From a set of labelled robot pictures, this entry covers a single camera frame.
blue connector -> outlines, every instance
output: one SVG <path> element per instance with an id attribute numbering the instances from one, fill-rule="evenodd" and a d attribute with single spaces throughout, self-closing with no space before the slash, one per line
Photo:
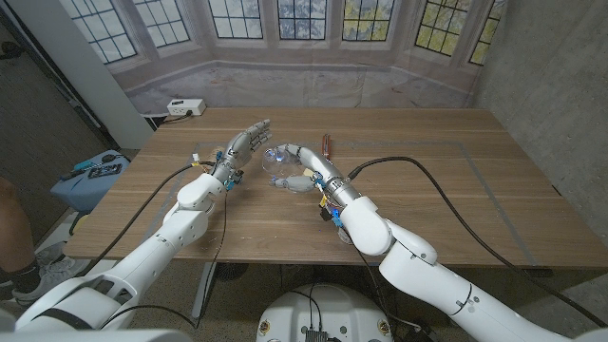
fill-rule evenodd
<path id="1" fill-rule="evenodd" d="M 226 187 L 226 191 L 232 190 L 235 187 L 235 183 L 233 181 L 225 181 L 224 186 Z"/>
<path id="2" fill-rule="evenodd" d="M 344 227 L 344 224 L 342 224 L 342 221 L 340 220 L 340 212 L 337 209 L 333 208 L 332 216 L 333 216 L 333 218 L 332 218 L 333 224 L 335 224 L 336 227 L 338 227 L 338 228 Z"/>
<path id="3" fill-rule="evenodd" d="M 313 175 L 314 185 L 320 184 L 322 189 L 325 189 L 327 184 L 323 181 L 323 175 L 320 172 L 316 171 Z"/>

wooden table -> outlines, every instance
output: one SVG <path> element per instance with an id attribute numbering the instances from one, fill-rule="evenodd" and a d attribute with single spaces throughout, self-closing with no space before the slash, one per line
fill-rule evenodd
<path id="1" fill-rule="evenodd" d="M 332 161 L 346 175 L 386 156 L 420 161 L 469 225 L 516 265 L 606 268 L 608 250 L 489 111 L 477 109 L 216 108 L 184 123 L 162 126 L 69 241 L 71 257 L 97 256 L 153 189 L 186 165 L 225 146 L 238 132 L 270 118 L 270 145 L 299 143 L 319 150 L 332 135 Z M 226 237 L 218 261 L 361 264 L 330 222 L 319 216 L 318 192 L 272 188 L 262 151 L 243 167 L 245 182 L 228 195 Z M 192 168 L 168 182 L 109 258 L 131 252 L 161 225 L 177 191 L 200 174 Z M 405 162 L 366 168 L 353 185 L 384 218 L 428 240 L 450 266 L 495 266 L 449 211 L 425 175 Z M 223 199 L 207 233 L 177 258 L 209 261 L 219 247 Z M 379 261 L 370 257 L 370 261 Z"/>

red marker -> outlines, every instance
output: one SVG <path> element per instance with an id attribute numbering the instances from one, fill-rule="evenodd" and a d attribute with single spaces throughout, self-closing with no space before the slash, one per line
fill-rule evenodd
<path id="1" fill-rule="evenodd" d="M 326 134 L 323 136 L 323 142 L 321 143 L 321 152 L 323 153 L 323 156 L 327 160 L 330 159 L 330 145 L 331 145 L 330 135 Z"/>

white wall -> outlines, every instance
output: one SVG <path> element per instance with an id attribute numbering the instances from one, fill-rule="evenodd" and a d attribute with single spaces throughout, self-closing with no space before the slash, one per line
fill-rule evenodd
<path id="1" fill-rule="evenodd" d="M 50 58 L 123 148 L 142 148 L 153 131 L 58 0 L 8 0 Z"/>

clear plastic object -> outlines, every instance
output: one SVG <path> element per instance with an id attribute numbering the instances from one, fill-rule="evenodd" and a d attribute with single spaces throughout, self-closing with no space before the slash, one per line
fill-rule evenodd
<path id="1" fill-rule="evenodd" d="M 285 179 L 302 174 L 297 157 L 278 147 L 269 148 L 264 152 L 262 167 L 273 176 L 273 179 Z"/>

